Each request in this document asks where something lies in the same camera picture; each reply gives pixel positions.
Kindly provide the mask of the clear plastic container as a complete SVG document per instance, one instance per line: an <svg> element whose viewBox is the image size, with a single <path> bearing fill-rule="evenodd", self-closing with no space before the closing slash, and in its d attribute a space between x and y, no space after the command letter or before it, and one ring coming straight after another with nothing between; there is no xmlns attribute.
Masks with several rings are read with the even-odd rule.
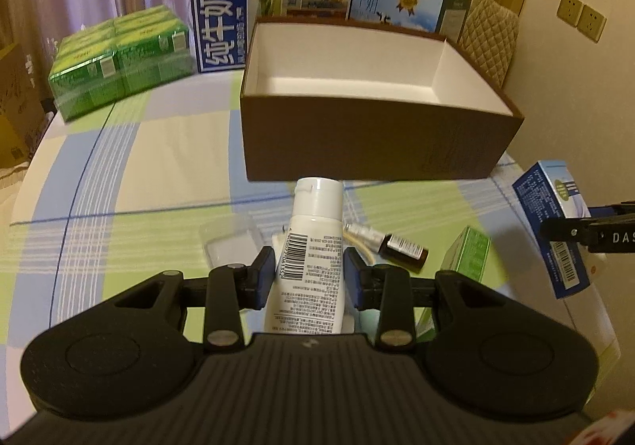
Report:
<svg viewBox="0 0 635 445"><path fill-rule="evenodd" d="M264 240L254 220L245 214L227 214L199 228L204 255L211 269L231 263L251 264Z"/></svg>

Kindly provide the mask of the blue white medicine box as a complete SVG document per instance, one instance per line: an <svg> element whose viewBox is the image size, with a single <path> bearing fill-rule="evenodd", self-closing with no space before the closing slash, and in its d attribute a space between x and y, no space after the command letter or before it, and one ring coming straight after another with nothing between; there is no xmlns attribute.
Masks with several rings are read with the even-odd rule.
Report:
<svg viewBox="0 0 635 445"><path fill-rule="evenodd" d="M608 265L581 242L574 224L591 216L573 175L561 160L540 160L513 184L529 221L555 296L573 296L587 289Z"/></svg>

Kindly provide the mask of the dark brown spray bottle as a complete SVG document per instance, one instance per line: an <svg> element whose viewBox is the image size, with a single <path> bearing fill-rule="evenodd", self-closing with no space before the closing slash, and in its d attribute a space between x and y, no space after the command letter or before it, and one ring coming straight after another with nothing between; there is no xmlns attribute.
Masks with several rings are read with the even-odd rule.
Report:
<svg viewBox="0 0 635 445"><path fill-rule="evenodd" d="M365 245L374 254L398 266L419 273L427 259L428 250L395 234L384 234L367 225L347 222L343 225L346 237Z"/></svg>

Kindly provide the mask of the beige quilted chair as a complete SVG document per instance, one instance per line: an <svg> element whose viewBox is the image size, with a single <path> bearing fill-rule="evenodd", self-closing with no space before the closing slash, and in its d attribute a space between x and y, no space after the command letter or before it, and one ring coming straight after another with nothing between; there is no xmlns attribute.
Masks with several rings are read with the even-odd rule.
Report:
<svg viewBox="0 0 635 445"><path fill-rule="evenodd" d="M504 85L520 29L520 17L495 0L471 0L458 46L499 87Z"/></svg>

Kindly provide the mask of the white lotion tube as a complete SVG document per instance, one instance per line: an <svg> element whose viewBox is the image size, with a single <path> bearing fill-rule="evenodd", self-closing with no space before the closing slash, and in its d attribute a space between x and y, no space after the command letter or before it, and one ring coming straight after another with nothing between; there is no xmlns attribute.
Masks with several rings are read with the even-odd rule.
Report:
<svg viewBox="0 0 635 445"><path fill-rule="evenodd" d="M298 179L264 331L331 334L344 314L343 185L323 177Z"/></svg>

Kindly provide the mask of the beige wall socket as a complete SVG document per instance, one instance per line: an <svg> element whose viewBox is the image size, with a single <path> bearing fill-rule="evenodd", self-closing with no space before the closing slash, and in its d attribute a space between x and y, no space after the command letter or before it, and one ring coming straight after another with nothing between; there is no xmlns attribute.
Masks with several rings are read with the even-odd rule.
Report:
<svg viewBox="0 0 635 445"><path fill-rule="evenodd" d="M584 5L578 20L577 29L585 37L597 43L606 26L606 17L590 5Z"/></svg>
<svg viewBox="0 0 635 445"><path fill-rule="evenodd" d="M561 0L556 10L556 17L574 28L578 26L583 2L580 0Z"/></svg>

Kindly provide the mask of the green medicine box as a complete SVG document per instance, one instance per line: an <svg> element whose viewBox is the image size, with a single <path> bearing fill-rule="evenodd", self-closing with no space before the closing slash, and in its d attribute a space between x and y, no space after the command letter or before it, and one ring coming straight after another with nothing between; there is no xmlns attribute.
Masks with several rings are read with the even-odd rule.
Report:
<svg viewBox="0 0 635 445"><path fill-rule="evenodd" d="M491 240L486 234L468 225L444 255L441 270L455 271L481 283L490 244ZM428 341L435 335L433 316L429 307L424 308L420 315L416 330L419 341Z"/></svg>

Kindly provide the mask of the mint green handheld fan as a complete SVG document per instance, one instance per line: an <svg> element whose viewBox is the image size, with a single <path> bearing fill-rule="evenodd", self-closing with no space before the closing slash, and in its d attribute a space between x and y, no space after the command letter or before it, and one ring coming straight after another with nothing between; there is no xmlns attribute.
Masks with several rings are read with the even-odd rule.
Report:
<svg viewBox="0 0 635 445"><path fill-rule="evenodd" d="M375 342L379 318L379 310L360 310L357 314L355 329L360 333L365 333L369 340Z"/></svg>

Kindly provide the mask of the green shrink-wrapped box pack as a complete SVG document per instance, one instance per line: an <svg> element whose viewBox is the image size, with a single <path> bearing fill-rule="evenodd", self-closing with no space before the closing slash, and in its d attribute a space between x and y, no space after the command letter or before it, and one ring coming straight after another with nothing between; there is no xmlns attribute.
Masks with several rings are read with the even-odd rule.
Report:
<svg viewBox="0 0 635 445"><path fill-rule="evenodd" d="M158 5L63 38L48 83L58 113L70 122L193 73L189 26Z"/></svg>

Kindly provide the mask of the light blue milk carton box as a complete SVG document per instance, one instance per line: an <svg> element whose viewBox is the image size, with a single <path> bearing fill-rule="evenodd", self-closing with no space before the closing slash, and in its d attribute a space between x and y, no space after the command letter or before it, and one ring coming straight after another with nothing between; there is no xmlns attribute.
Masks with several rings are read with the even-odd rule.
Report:
<svg viewBox="0 0 635 445"><path fill-rule="evenodd" d="M438 33L456 43L471 0L352 0L350 18Z"/></svg>

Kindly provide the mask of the plaid tablecloth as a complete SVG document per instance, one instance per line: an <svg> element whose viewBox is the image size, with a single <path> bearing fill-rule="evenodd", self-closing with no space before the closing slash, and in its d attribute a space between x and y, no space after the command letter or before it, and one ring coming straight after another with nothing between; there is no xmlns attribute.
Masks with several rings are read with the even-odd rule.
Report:
<svg viewBox="0 0 635 445"><path fill-rule="evenodd" d="M291 215L293 186L246 178L241 75L182 79L73 122L55 119L1 226L1 430L33 412L19 375L26 345L51 325L162 270L209 271L201 229L234 214L265 240ZM581 332L608 373L620 349L594 288L556 299L502 156L481 181L344 186L346 219L425 247L433 275L466 227L490 237L484 283Z"/></svg>

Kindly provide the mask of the brown cardboard storage box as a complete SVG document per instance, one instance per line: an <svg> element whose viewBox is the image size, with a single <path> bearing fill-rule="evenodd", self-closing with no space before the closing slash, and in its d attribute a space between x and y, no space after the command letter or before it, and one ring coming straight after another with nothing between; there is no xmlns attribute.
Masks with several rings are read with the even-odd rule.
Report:
<svg viewBox="0 0 635 445"><path fill-rule="evenodd" d="M523 122L441 35L302 17L256 21L240 112L251 181L484 178Z"/></svg>

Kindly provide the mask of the white cube USB charger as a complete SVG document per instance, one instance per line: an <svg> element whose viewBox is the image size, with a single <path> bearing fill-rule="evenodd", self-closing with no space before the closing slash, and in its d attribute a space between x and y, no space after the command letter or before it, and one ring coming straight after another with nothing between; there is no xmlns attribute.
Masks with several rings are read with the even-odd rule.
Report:
<svg viewBox="0 0 635 445"><path fill-rule="evenodd" d="M277 261L279 261L282 256L283 248L286 242L287 232L289 232L289 229L287 229L286 226L283 225L279 232L272 234L271 246L273 250L275 251L275 260Z"/></svg>

